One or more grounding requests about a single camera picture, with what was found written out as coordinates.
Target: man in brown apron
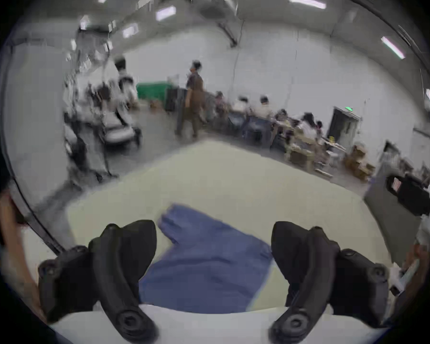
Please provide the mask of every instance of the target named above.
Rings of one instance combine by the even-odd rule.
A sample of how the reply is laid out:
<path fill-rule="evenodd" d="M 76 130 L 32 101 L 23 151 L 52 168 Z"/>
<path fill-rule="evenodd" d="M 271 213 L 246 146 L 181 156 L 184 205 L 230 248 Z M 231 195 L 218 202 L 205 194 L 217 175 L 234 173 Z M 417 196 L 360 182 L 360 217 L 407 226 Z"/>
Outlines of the man in brown apron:
<path fill-rule="evenodd" d="M 185 120 L 191 121 L 193 124 L 193 137 L 196 138 L 198 136 L 199 129 L 199 112 L 201 106 L 204 105 L 204 81 L 199 75 L 199 70 L 202 68 L 201 63 L 198 60 L 193 61 L 191 65 L 190 71 L 191 74 L 188 78 L 187 82 L 187 95 L 185 98 L 183 114 L 181 116 L 181 123 L 177 126 L 177 135 L 182 134 L 183 123 Z"/>

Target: blue towel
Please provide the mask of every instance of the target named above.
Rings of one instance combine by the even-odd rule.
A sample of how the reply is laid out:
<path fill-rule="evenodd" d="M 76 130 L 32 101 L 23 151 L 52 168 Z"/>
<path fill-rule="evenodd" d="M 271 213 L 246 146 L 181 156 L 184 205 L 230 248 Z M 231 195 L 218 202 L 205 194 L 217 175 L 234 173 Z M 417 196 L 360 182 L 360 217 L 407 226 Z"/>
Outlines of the blue towel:
<path fill-rule="evenodd" d="M 159 228 L 173 243 L 140 280 L 143 303 L 194 313 L 245 312 L 269 272 L 270 247 L 183 205 Z"/>

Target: doorway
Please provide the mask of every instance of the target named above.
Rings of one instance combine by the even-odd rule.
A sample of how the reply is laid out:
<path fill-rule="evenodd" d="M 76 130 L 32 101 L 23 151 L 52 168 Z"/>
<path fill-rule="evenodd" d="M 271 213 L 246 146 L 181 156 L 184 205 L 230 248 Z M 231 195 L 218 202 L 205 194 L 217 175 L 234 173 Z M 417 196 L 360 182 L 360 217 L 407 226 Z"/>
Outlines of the doorway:
<path fill-rule="evenodd" d="M 359 122 L 360 118 L 358 116 L 341 110 L 338 107 L 334 107 L 333 118 L 328 128 L 327 138 L 333 136 L 335 143 L 338 143 L 348 150 L 354 143 Z"/>

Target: green container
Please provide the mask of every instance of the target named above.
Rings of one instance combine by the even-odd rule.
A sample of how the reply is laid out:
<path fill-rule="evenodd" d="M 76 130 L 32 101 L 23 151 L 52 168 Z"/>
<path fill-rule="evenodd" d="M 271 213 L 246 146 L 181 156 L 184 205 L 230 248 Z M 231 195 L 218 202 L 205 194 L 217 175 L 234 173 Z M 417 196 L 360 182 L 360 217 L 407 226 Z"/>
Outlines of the green container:
<path fill-rule="evenodd" d="M 138 83 L 137 95 L 141 100 L 160 100 L 164 105 L 168 88 L 172 85 L 167 82 Z"/>

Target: ceiling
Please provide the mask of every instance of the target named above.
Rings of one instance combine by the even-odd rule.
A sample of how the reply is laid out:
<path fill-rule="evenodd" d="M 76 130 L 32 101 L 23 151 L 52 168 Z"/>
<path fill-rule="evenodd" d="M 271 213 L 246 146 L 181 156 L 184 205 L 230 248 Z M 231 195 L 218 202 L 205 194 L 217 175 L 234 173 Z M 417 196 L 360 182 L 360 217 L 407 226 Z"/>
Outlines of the ceiling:
<path fill-rule="evenodd" d="M 121 25 L 124 27 L 136 22 L 139 34 L 124 39 L 119 30 L 110 37 L 114 55 L 157 35 L 207 24 L 184 0 L 156 0 L 154 9 L 166 5 L 177 8 L 175 16 L 162 22 L 155 21 L 153 9 L 149 11 L 143 7 L 136 10 L 138 1 L 107 0 L 99 4 L 97 0 L 38 0 L 28 17 L 31 20 L 55 17 L 80 19 L 88 15 L 92 22 L 98 24 L 116 20 L 120 28 Z M 327 3 L 325 10 L 290 4 L 288 0 L 235 1 L 238 2 L 237 16 L 240 20 L 293 24 L 351 44 L 384 66 L 423 108 L 422 80 L 430 83 L 430 53 L 420 31 L 394 0 L 318 0 Z M 397 32 L 402 30 L 410 36 L 417 54 L 398 36 Z M 404 60 L 384 46 L 381 42 L 383 36 L 389 37 L 405 53 Z"/>

